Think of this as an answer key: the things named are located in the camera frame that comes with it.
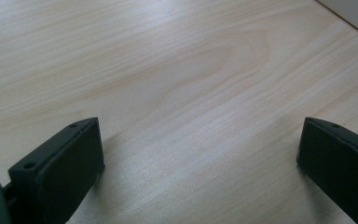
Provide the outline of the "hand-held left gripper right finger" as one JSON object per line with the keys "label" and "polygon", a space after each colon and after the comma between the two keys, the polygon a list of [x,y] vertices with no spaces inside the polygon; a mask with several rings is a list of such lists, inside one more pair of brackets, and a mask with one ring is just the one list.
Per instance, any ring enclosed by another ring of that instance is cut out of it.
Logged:
{"label": "hand-held left gripper right finger", "polygon": [[296,162],[358,224],[358,134],[336,123],[306,118]]}

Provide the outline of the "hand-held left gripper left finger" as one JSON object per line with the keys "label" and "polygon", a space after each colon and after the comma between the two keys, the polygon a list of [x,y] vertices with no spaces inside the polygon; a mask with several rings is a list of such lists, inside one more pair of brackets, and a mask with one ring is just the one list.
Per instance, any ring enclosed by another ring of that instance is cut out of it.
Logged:
{"label": "hand-held left gripper left finger", "polygon": [[104,168],[96,118],[66,126],[9,168],[15,224],[65,224]]}

